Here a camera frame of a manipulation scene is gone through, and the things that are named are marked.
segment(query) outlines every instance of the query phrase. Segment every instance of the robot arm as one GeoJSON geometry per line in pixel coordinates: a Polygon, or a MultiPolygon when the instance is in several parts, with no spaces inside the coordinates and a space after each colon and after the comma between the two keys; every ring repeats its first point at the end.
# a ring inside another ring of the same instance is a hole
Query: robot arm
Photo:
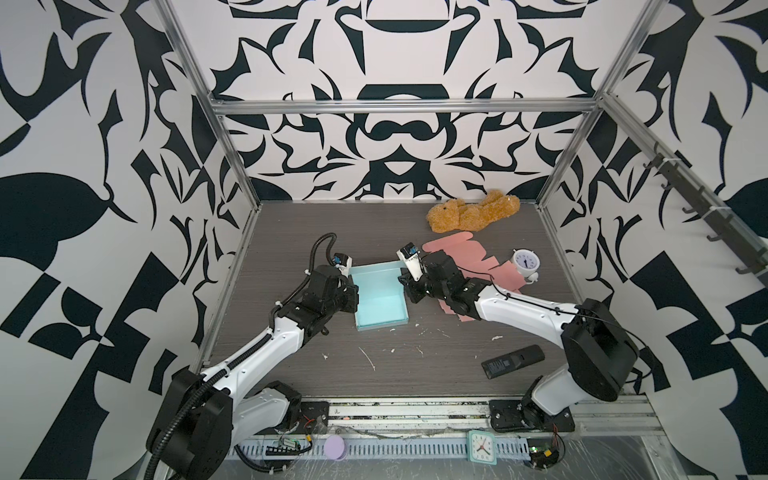
{"type": "Polygon", "coordinates": [[[548,302],[498,288],[489,280],[466,279],[441,250],[418,263],[413,253],[409,259],[399,280],[412,302],[439,298],[457,313],[517,327],[564,349],[568,363],[537,379],[521,400],[520,429],[542,428],[590,397],[607,402],[618,397],[637,360],[637,347],[604,304],[548,302]],[[412,274],[417,269],[418,280],[412,274]]]}
{"type": "MultiPolygon", "coordinates": [[[[269,427],[293,426],[301,395],[289,386],[272,382],[256,395],[245,396],[315,335],[327,335],[325,325],[333,314],[357,311],[358,289],[348,277],[351,259],[336,254],[332,261],[335,266],[315,268],[302,284],[306,289],[300,298],[276,308],[270,314],[270,326],[243,348],[200,375],[186,370],[174,377],[147,437],[153,458],[157,456],[188,480],[206,480],[232,445],[269,427]],[[189,399],[204,386],[204,395],[184,412],[189,399]],[[164,437],[169,439],[163,444],[164,437]]],[[[151,472],[147,469],[145,478],[153,478],[156,466],[151,472]]]]}

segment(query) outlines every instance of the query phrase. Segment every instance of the small white crumb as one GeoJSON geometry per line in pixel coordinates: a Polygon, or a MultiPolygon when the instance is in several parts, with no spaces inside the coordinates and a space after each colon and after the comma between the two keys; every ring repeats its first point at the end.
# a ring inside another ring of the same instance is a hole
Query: small white crumb
{"type": "Polygon", "coordinates": [[[375,365],[373,365],[373,362],[371,362],[371,359],[370,359],[370,357],[368,357],[368,354],[366,353],[366,351],[365,351],[365,350],[363,350],[363,349],[360,349],[360,351],[362,352],[362,354],[363,354],[363,355],[365,355],[365,356],[366,356],[366,358],[368,359],[368,363],[370,363],[370,364],[371,364],[371,367],[373,367],[373,371],[375,372],[375,371],[376,371],[376,366],[375,366],[375,365]]]}

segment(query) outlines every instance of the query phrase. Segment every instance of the mounting plate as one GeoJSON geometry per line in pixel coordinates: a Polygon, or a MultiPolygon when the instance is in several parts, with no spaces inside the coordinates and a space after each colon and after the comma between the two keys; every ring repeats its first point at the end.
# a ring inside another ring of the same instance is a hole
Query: mounting plate
{"type": "Polygon", "coordinates": [[[526,429],[523,426],[523,415],[518,410],[518,405],[520,405],[518,400],[491,400],[488,402],[488,407],[491,410],[491,428],[496,432],[531,432],[534,430],[552,432],[553,425],[558,427],[558,432],[573,432],[576,429],[570,408],[563,410],[540,428],[526,429]]]}
{"type": "MultiPolygon", "coordinates": [[[[317,422],[318,418],[322,418],[323,415],[326,416],[326,420],[324,422],[326,425],[328,424],[328,411],[329,411],[329,404],[328,402],[301,402],[301,408],[299,411],[299,426],[291,432],[291,435],[306,435],[307,431],[304,429],[304,424],[306,424],[306,419],[304,416],[306,415],[309,419],[315,419],[315,422],[317,422]]],[[[311,429],[313,424],[315,422],[310,423],[307,428],[311,429]]],[[[273,429],[264,429],[261,432],[258,432],[256,435],[279,435],[280,433],[273,429]]]]}

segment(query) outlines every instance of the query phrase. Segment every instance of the teddy bear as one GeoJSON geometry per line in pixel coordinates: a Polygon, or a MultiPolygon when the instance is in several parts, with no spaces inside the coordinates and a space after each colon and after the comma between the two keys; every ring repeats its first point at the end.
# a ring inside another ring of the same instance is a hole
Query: teddy bear
{"type": "Polygon", "coordinates": [[[452,198],[435,205],[427,213],[427,221],[435,233],[451,230],[477,232],[490,223],[514,215],[520,210],[520,199],[504,195],[500,190],[490,190],[479,204],[467,204],[461,198],[452,198]]]}

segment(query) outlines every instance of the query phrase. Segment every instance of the alarm clock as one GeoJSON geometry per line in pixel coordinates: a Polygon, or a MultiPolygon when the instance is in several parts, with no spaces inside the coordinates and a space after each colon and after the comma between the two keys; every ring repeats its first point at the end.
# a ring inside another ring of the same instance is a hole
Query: alarm clock
{"type": "Polygon", "coordinates": [[[467,433],[467,456],[470,462],[496,465],[496,437],[482,430],[467,433]]]}
{"type": "Polygon", "coordinates": [[[512,263],[525,278],[526,284],[530,285],[538,280],[538,272],[536,270],[540,267],[541,261],[538,259],[538,255],[531,250],[526,250],[525,248],[515,250],[512,254],[512,263]]]}

